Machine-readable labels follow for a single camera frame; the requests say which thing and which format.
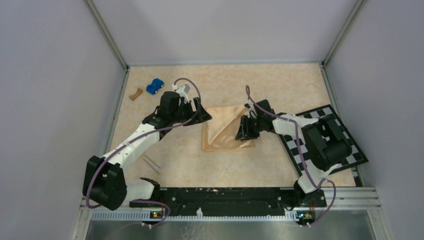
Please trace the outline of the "orange cloth napkin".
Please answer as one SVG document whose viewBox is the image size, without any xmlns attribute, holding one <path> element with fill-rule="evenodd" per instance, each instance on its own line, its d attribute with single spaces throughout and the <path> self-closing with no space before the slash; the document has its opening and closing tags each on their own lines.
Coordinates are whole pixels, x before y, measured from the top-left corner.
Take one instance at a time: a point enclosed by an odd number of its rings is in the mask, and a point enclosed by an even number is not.
<svg viewBox="0 0 424 240">
<path fill-rule="evenodd" d="M 205 110 L 212 119 L 202 124 L 202 151 L 236 152 L 256 147 L 253 140 L 236 140 L 241 117 L 247 114 L 244 105 L 209 106 Z"/>
</svg>

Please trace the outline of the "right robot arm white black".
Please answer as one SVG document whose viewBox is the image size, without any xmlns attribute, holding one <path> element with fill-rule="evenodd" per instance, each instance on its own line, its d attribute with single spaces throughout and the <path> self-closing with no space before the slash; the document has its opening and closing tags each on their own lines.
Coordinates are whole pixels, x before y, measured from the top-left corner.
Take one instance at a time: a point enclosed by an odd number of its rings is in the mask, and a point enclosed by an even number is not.
<svg viewBox="0 0 424 240">
<path fill-rule="evenodd" d="M 235 140 L 254 140 L 263 131 L 289 135 L 294 140 L 304 170 L 294 184 L 293 200 L 299 206 L 307 206 L 314 198 L 313 192 L 352 154 L 352 145 L 334 115 L 305 118 L 276 114 L 266 99 L 256 103 L 248 100 L 244 107 L 248 111 L 240 119 Z"/>
</svg>

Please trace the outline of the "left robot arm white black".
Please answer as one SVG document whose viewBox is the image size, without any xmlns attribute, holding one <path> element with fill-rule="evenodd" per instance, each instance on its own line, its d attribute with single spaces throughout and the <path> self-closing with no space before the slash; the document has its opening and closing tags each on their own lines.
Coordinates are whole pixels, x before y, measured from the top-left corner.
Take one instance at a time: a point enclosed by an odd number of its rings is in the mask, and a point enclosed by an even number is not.
<svg viewBox="0 0 424 240">
<path fill-rule="evenodd" d="M 122 143 L 101 157 L 92 156 L 86 164 L 82 194 L 88 208 L 118 209 L 128 186 L 125 171 L 145 151 L 162 140 L 172 129 L 204 123 L 212 116 L 202 106 L 200 96 L 187 100 L 180 93 L 166 91 L 159 105 Z"/>
</svg>

